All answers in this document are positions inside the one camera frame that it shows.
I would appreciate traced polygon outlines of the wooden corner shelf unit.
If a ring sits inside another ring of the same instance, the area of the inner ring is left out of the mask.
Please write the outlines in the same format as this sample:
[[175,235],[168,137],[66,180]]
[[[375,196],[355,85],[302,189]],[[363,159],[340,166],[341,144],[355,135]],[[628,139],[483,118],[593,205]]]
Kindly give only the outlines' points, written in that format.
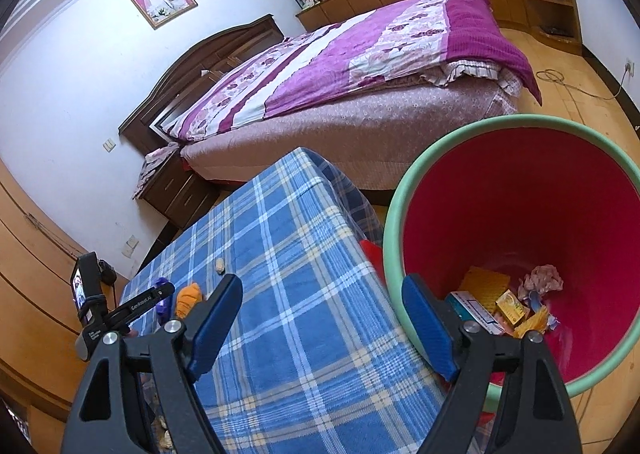
[[576,0],[524,0],[530,34],[555,50],[582,54]]

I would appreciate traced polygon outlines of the small beige nut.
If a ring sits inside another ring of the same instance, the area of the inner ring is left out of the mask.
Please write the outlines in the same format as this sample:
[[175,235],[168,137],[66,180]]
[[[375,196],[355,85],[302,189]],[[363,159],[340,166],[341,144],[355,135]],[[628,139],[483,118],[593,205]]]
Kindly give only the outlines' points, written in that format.
[[218,275],[224,275],[224,272],[226,272],[226,263],[224,263],[223,258],[215,260],[215,271]]

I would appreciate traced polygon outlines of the blue plastic wrapper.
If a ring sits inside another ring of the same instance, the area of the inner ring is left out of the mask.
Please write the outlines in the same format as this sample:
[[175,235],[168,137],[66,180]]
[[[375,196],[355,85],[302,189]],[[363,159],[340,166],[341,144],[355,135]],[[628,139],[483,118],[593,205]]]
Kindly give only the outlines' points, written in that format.
[[160,277],[154,285],[166,295],[166,297],[160,300],[160,302],[157,302],[155,306],[156,322],[158,325],[164,326],[171,320],[175,286],[164,277]]

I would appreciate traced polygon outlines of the gold small box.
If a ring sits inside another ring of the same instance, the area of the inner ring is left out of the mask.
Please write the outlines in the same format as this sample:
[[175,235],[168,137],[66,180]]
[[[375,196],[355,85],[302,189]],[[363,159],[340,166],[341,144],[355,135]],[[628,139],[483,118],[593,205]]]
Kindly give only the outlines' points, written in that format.
[[529,315],[529,307],[521,303],[511,289],[506,289],[496,300],[496,308],[500,315],[513,328],[521,324],[521,322],[524,322]]

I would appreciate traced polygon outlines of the blue plaid tablecloth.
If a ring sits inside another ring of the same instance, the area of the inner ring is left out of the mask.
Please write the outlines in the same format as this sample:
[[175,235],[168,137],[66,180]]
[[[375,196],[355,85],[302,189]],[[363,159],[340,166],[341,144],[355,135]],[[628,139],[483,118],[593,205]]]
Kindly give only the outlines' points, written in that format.
[[363,254],[370,203],[339,169],[296,149],[198,220],[134,277],[211,293],[218,264],[243,303],[196,385],[229,453],[413,453],[444,396]]

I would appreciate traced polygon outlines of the dark wooden nightstand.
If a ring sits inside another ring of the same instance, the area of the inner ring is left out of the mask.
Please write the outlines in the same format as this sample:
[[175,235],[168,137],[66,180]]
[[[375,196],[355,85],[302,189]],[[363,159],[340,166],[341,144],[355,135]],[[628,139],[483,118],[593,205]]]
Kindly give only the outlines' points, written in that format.
[[144,157],[135,200],[144,200],[178,229],[187,229],[216,203],[220,188],[200,177],[169,143]]

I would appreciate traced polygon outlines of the purple floral quilt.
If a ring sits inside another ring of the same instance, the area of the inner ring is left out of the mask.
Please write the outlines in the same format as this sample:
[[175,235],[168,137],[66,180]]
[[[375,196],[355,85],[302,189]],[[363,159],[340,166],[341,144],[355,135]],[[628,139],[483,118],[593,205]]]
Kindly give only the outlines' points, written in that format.
[[403,0],[248,58],[162,130],[194,143],[408,76],[446,86],[463,73],[494,80],[512,95],[527,88],[541,96],[532,67],[500,32],[488,0]]

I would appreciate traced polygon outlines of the pink paper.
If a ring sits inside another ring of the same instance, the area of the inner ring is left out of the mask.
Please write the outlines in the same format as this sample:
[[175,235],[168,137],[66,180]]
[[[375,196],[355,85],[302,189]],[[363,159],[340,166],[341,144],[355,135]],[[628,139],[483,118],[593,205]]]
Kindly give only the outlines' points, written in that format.
[[543,297],[549,292],[561,291],[563,285],[563,280],[553,265],[538,265],[520,281],[518,299],[524,301],[531,292],[536,292],[539,297]]

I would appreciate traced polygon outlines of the dark wooden headboard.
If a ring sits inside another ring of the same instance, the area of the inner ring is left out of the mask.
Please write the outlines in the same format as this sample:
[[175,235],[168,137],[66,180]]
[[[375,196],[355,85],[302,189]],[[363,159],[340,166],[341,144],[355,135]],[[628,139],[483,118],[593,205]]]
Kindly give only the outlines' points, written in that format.
[[273,16],[224,29],[193,45],[160,77],[148,96],[119,125],[118,134],[145,155],[170,140],[160,122],[209,88],[228,70],[284,40]]

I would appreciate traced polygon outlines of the white wall socket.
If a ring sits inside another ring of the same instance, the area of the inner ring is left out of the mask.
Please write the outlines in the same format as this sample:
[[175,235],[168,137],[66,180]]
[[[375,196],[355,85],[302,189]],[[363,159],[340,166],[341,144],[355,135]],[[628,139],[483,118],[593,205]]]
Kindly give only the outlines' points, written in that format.
[[630,59],[628,59],[625,64],[625,73],[628,74],[628,76],[634,76],[634,62],[631,62]]

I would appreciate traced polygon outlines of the bed with pink sheet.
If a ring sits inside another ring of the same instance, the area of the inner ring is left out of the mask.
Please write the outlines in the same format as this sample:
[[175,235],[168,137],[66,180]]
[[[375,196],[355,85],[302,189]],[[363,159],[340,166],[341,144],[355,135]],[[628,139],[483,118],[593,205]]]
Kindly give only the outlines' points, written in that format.
[[181,156],[201,177],[242,183],[297,147],[314,151],[358,188],[391,191],[425,148],[462,125],[513,115],[523,85],[462,74],[445,86],[410,76],[393,85],[207,137]]

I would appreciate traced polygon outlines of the white light switch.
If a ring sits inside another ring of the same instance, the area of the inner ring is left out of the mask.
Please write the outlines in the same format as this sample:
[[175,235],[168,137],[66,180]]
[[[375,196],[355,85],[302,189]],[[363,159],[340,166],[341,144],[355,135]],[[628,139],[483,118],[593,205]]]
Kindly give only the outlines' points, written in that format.
[[110,153],[114,148],[115,148],[116,144],[113,140],[108,139],[103,143],[103,148]]

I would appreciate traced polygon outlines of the yellow wrapper in bin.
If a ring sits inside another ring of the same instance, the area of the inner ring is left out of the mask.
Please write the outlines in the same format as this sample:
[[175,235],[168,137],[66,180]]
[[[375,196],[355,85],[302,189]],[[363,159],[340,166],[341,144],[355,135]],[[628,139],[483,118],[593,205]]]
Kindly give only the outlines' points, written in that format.
[[545,305],[542,305],[537,312],[529,316],[521,324],[518,324],[513,330],[513,337],[522,339],[526,333],[531,330],[538,331],[543,335],[548,328],[549,311]]

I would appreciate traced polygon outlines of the double wall switch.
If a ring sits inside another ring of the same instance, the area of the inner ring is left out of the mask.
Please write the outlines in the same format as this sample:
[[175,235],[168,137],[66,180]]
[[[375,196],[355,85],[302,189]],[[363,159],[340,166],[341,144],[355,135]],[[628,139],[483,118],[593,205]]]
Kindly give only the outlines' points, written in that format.
[[137,239],[137,237],[135,237],[134,235],[131,235],[126,240],[126,243],[122,246],[122,255],[130,259],[134,254],[134,251],[136,250],[138,244],[139,244],[139,240]]

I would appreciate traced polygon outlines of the red bin green rim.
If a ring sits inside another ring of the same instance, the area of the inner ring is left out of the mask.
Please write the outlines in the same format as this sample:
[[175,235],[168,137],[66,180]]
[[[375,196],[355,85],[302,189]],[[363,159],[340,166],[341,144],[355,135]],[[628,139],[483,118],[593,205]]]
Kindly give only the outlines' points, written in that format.
[[405,172],[383,236],[390,303],[411,342],[405,276],[438,298],[471,267],[518,279],[553,265],[559,326],[546,338],[571,396],[597,385],[639,338],[639,169],[593,129],[513,115],[465,125]]

